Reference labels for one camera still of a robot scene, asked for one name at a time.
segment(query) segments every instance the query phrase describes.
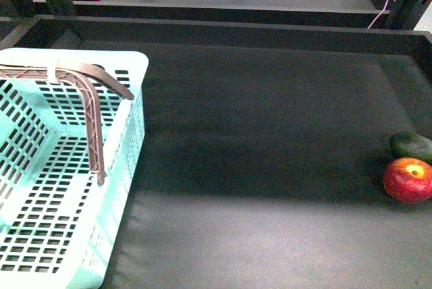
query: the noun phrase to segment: basket handle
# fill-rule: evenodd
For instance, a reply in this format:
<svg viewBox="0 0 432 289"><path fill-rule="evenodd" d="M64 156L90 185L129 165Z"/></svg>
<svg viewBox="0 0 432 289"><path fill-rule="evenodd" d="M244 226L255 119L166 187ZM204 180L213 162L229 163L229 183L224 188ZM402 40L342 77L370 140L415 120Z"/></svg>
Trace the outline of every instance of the basket handle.
<svg viewBox="0 0 432 289"><path fill-rule="evenodd" d="M103 162L103 139L101 123L101 103L92 78L123 99L133 100L134 95L105 70L85 63L74 63L67 60L57 61L54 70L31 65L18 65L18 58L0 59L0 79L4 80L38 80L63 82L75 86L82 96L86 122L88 164L91 172L97 173L98 184L105 182Z"/></svg>

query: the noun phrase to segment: red apple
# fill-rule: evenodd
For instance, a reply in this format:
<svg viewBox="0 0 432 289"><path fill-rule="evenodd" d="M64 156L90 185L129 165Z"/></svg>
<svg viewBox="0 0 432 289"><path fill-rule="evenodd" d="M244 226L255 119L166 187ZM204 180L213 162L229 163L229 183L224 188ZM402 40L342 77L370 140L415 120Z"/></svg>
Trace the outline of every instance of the red apple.
<svg viewBox="0 0 432 289"><path fill-rule="evenodd" d="M384 189L403 203L419 203L432 197L432 167L419 159L392 161L383 176Z"/></svg>

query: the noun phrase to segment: light blue plastic basket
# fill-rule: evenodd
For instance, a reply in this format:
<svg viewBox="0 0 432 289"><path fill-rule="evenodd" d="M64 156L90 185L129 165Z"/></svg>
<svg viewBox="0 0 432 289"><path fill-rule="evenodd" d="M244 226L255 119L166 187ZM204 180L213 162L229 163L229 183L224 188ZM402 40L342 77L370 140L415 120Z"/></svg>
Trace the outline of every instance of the light blue plastic basket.
<svg viewBox="0 0 432 289"><path fill-rule="evenodd" d="M137 52L6 49L1 55L74 59L105 69L135 96L100 84L105 183L88 170L80 94L65 84L0 80L0 283L14 288L99 288L144 140Z"/></svg>

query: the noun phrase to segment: avocado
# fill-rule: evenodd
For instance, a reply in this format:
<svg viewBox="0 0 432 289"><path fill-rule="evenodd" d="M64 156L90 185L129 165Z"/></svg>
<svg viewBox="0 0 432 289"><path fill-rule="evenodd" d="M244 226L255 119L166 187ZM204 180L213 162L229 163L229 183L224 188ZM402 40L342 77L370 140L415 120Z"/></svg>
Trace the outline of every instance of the avocado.
<svg viewBox="0 0 432 289"><path fill-rule="evenodd" d="M432 140L415 132L398 132L390 138L395 157L413 157L432 164Z"/></svg>

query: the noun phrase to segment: yellow apple stem area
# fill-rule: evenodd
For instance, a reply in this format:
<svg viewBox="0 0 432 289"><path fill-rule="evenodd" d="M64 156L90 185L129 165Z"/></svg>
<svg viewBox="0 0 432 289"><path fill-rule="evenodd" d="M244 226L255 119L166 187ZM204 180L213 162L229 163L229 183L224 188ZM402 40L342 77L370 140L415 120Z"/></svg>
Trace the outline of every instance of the yellow apple stem area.
<svg viewBox="0 0 432 289"><path fill-rule="evenodd" d="M414 174L418 178L422 178L425 175L424 169L419 165L411 164L405 167L405 169L406 171Z"/></svg>

